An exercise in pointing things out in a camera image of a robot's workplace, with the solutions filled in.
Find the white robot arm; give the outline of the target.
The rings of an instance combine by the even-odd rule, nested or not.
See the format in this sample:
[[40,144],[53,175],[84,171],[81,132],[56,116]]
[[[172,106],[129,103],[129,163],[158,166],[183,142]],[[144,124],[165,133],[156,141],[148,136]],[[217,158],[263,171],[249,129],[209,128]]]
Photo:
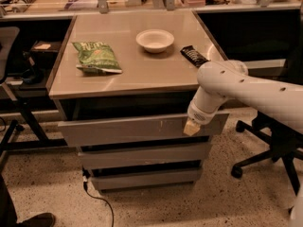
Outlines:
[[271,158],[282,160],[296,194],[288,227],[303,227],[302,182],[294,159],[302,157],[303,88],[298,84],[255,78],[241,61],[208,61],[197,72],[199,88],[187,109],[184,133],[195,134],[209,124],[219,108],[236,99],[258,111],[250,126],[243,122],[237,131],[248,130],[270,145],[270,149],[233,165],[231,174],[239,178],[245,166]]

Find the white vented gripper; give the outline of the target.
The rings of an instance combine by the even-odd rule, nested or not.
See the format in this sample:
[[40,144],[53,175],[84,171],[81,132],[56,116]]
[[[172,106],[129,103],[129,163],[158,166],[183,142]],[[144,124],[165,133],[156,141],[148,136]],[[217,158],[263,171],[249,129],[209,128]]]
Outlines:
[[188,119],[184,126],[184,134],[192,136],[197,133],[201,125],[208,124],[218,111],[214,104],[199,103],[192,100],[187,109]]

